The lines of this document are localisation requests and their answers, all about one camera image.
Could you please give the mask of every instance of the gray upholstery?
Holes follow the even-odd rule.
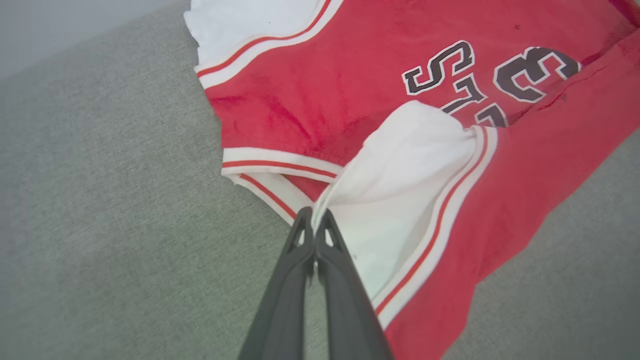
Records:
[[[287,226],[220,176],[188,4],[0,83],[0,359],[232,359]],[[476,291],[446,359],[640,358],[640,133]],[[326,358],[322,287],[307,358]]]

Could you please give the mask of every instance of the gray couch cushion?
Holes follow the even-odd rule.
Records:
[[[186,1],[0,84],[0,359],[231,359],[287,226],[220,176]],[[637,358],[640,135],[478,287],[448,359]],[[307,353],[326,358],[322,288]]]

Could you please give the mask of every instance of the wall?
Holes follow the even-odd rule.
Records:
[[[0,0],[0,79],[175,0]]]

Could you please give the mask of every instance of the red basketball jersey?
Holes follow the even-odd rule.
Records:
[[[432,237],[372,298],[398,359],[436,359],[477,282],[640,125],[639,26],[626,0],[327,0],[299,33],[196,71],[222,121],[223,174],[288,221],[400,105],[473,127]]]
[[[513,125],[630,34],[630,9],[627,0],[321,0],[300,32],[250,37],[196,68],[222,121],[222,173],[291,222],[401,104],[419,100],[464,126]]]

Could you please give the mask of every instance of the white fabric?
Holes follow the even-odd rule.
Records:
[[[305,193],[280,174],[258,172],[240,175],[232,174],[227,175],[227,177],[235,184],[242,185],[251,190],[257,197],[271,206],[289,225],[293,225],[296,214],[300,209],[313,205],[313,202]],[[251,180],[266,188],[267,192],[258,188]],[[282,204],[277,203],[272,196],[282,202]],[[283,205],[292,211],[292,213],[283,208]]]
[[[254,38],[304,30],[318,0],[192,0],[184,20],[198,42],[199,64],[221,63]]]
[[[342,166],[292,152],[258,147],[227,147],[222,157],[222,175],[275,172],[334,182]]]
[[[477,131],[410,101],[394,111],[320,196],[336,218],[370,298],[422,241],[436,199],[476,152]]]

